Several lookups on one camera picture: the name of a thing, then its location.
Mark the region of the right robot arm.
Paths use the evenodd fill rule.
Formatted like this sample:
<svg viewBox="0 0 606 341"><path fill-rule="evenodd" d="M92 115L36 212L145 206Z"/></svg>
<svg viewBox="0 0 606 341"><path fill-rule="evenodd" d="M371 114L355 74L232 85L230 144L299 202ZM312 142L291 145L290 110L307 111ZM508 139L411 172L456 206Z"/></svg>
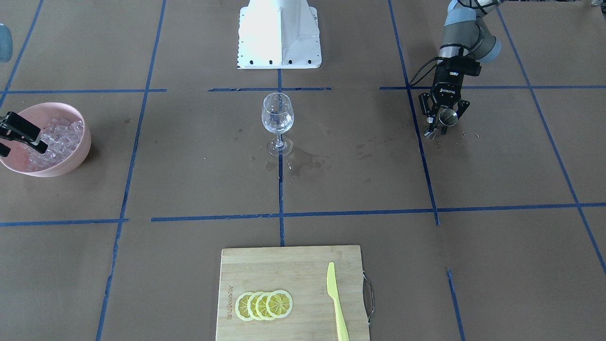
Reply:
<svg viewBox="0 0 606 341"><path fill-rule="evenodd" d="M0 24L0 61L7 63L13 55L13 39L9 28ZM1 116L0 138L18 142L44 154L48 145L41 140L41 129L16 112L8 111Z"/></svg>

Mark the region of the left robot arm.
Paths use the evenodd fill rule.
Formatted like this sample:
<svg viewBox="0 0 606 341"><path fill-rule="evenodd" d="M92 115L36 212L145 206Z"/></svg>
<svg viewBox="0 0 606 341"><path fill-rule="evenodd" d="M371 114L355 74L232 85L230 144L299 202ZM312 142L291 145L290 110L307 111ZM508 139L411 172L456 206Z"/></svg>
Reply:
<svg viewBox="0 0 606 341"><path fill-rule="evenodd" d="M442 43L435 65L430 91L419 95L420 108L428 127L425 137L432 137L437 130L446 134L449 127L457 124L470 102L461 95L466 76L479 76L482 63L494 61L502 44L491 34L484 17L502 0L452 0L449 3Z"/></svg>

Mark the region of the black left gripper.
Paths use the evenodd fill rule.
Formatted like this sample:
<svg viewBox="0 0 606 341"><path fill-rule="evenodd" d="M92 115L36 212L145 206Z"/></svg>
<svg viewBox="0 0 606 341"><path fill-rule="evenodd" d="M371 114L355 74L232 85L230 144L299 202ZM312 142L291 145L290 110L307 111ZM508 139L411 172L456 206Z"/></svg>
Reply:
<svg viewBox="0 0 606 341"><path fill-rule="evenodd" d="M437 116L429 115L430 110L444 106L458 112L441 113L441 135L445 135L448 128L457 124L470 105L468 101L462 100L461 90L464 75L449 72L446 69L447 66L448 61L437 63L430 91L419 95L421 112L426 116L427 121L427 127L424 130L426 138L435 136L437 129Z"/></svg>

